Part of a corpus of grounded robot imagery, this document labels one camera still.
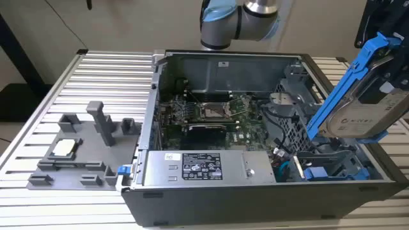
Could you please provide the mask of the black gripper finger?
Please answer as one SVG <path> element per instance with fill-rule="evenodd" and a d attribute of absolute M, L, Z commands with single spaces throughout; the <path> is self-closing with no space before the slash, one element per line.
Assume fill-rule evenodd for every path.
<path fill-rule="evenodd" d="M 374 72 L 374 78 L 369 81 L 369 86 L 362 91 L 358 101 L 362 104 L 377 104 L 389 94 L 381 91 L 381 86 L 391 90 L 409 91 L 409 41 L 403 40 L 399 47 L 393 51 L 393 59 Z"/>

